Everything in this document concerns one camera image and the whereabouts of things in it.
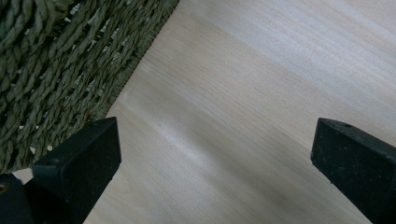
black object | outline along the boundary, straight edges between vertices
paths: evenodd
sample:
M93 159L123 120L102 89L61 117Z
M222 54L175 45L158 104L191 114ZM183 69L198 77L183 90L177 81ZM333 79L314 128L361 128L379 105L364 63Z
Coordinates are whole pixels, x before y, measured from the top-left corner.
M33 164L26 185L0 175L0 223L83 223L120 162L116 118L87 125Z
M396 223L396 148L349 124L319 119L311 161L373 223Z

seagrass basket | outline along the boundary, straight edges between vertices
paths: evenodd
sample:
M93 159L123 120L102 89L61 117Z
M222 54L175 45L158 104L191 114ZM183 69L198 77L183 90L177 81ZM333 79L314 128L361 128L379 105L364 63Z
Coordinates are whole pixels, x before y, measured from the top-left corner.
M178 0L0 0L0 174L102 119Z

light wood floor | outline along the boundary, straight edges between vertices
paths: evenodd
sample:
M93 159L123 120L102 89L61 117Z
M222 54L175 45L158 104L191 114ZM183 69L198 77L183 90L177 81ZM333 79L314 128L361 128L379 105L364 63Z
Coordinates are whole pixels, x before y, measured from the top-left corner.
M108 113L86 223L370 223L309 160L319 117L396 146L396 1L181 0Z

black rubber pad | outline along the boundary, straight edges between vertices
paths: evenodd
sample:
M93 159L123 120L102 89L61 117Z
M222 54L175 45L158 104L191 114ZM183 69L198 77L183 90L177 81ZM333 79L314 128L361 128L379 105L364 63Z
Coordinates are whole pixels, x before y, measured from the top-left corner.
M349 124L319 119L311 161L373 223L396 223L396 148Z

woven basket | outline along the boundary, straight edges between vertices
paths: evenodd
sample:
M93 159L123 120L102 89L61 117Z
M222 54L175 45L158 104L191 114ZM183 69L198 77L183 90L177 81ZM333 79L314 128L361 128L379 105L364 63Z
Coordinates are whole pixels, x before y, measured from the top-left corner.
M0 174L102 119L178 0L0 0Z

